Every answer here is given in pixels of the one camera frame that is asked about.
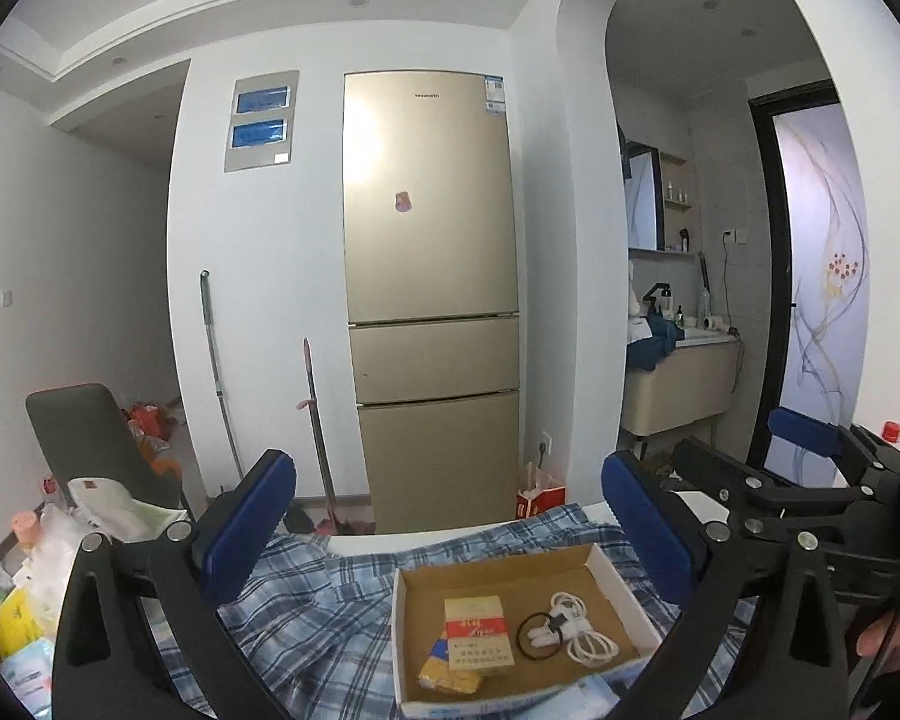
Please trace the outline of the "right hand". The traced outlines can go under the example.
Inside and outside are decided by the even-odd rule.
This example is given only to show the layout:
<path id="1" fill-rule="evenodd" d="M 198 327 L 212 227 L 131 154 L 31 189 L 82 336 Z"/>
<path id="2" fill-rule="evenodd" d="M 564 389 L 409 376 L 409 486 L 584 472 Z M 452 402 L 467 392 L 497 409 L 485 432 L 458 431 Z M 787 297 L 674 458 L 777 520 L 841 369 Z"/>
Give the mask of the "right hand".
<path id="1" fill-rule="evenodd" d="M 884 652 L 886 660 L 883 661 L 883 671 L 892 673 L 900 670 L 900 617 L 896 622 L 894 632 L 889 632 L 893 624 L 894 614 L 889 613 L 878 621 L 871 622 L 857 639 L 855 652 L 862 658 L 875 658 L 881 645 L 888 642 L 888 649 Z"/>

